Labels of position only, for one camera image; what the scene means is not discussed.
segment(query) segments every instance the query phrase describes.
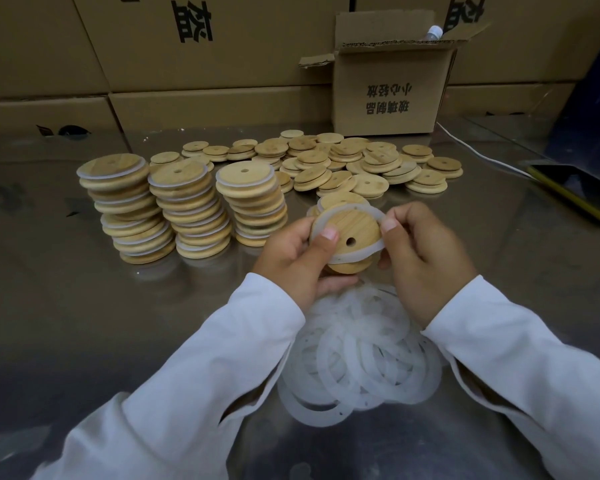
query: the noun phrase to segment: plastic bottle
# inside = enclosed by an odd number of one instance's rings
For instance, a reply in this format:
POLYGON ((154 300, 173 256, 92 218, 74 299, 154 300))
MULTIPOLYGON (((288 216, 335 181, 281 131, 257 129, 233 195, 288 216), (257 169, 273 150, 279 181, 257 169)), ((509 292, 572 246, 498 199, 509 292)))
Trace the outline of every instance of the plastic bottle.
POLYGON ((429 41, 429 40, 440 40, 442 37, 442 28, 437 25, 432 25, 425 37, 421 40, 429 41))

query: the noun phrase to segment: fingernail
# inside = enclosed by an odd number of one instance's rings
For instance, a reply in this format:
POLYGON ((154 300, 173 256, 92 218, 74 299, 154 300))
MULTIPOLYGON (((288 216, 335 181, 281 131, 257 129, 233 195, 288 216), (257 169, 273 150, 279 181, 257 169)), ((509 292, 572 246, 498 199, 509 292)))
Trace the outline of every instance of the fingernail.
POLYGON ((382 230, 382 233, 384 234, 384 233, 391 231, 391 229, 393 229, 397 225, 398 225, 398 221, 395 220, 393 217, 385 217, 384 220, 380 223, 380 229, 382 230))
POLYGON ((333 241, 338 235, 338 229, 336 228, 336 226, 328 225, 322 230, 320 234, 325 236, 328 240, 333 241))

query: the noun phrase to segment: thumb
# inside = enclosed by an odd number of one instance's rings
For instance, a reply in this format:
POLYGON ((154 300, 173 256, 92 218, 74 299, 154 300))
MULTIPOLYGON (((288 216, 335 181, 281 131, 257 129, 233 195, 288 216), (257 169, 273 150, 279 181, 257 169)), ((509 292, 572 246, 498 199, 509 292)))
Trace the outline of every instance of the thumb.
POLYGON ((296 263, 309 270, 317 278, 320 276, 322 268, 327 265, 329 259, 333 256, 337 243, 338 229, 333 225, 328 225, 312 240, 307 250, 298 258, 296 263))
POLYGON ((409 234, 406 229, 393 217, 385 217, 380 223, 380 232, 384 239, 386 248, 393 267, 398 263, 407 264, 413 261, 420 261, 418 254, 411 245, 409 234))

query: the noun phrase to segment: phone screen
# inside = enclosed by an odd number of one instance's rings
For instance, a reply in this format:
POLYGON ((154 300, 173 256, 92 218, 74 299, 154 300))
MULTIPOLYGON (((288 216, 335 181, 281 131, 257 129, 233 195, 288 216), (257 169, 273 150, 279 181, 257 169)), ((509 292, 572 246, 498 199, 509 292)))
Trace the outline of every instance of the phone screen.
POLYGON ((600 180, 571 165, 531 165, 600 210, 600 180))

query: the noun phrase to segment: hand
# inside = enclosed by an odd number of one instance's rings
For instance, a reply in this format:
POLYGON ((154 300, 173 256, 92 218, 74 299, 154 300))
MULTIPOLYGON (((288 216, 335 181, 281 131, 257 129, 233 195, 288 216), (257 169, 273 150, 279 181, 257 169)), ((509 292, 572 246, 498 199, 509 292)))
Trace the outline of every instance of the hand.
POLYGON ((421 202, 389 210, 380 230, 378 266, 392 266, 402 306, 425 328, 478 273, 458 236, 421 202))
POLYGON ((338 230, 328 225, 306 247, 312 223, 313 217, 307 217, 273 234, 252 270, 286 291, 303 312, 316 298, 358 282, 355 275, 320 277, 335 252, 338 230))

